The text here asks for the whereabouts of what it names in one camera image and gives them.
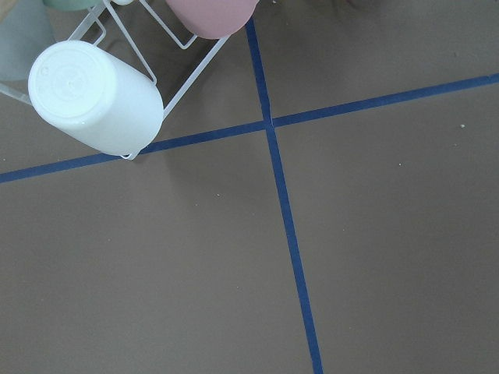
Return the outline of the pink cup on rack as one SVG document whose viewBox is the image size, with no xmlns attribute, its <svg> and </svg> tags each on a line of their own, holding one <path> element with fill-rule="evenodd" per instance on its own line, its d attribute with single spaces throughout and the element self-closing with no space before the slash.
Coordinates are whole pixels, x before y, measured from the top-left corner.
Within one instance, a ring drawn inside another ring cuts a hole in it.
<svg viewBox="0 0 499 374">
<path fill-rule="evenodd" d="M 166 0 L 187 30 L 208 40 L 221 39 L 240 30 L 257 7 L 258 0 Z"/>
</svg>

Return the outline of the white cup on rack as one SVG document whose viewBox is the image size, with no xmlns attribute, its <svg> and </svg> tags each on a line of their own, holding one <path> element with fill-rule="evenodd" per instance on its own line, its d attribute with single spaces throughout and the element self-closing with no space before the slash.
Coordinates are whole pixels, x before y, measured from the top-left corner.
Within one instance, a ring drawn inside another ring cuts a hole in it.
<svg viewBox="0 0 499 374">
<path fill-rule="evenodd" d="M 84 41 L 62 41 L 34 61 L 28 92 L 50 125 L 102 153 L 133 159 L 157 136 L 163 102 L 153 81 Z"/>
</svg>

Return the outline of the pale green cup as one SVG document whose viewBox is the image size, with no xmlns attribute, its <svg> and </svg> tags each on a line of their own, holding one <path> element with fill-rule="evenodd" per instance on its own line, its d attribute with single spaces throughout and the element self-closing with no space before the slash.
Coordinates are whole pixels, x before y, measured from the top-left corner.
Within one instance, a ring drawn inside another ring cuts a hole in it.
<svg viewBox="0 0 499 374">
<path fill-rule="evenodd" d="M 93 8 L 100 0 L 43 0 L 45 6 L 63 12 L 75 12 Z"/>
</svg>

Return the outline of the pale grey cup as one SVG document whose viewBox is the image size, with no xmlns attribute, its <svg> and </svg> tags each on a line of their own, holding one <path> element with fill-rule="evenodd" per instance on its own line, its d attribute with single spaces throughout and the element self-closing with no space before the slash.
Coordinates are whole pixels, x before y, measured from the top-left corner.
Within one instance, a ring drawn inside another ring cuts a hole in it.
<svg viewBox="0 0 499 374">
<path fill-rule="evenodd" d="M 1 1 L 1 81 L 24 80 L 55 38 L 42 1 Z"/>
</svg>

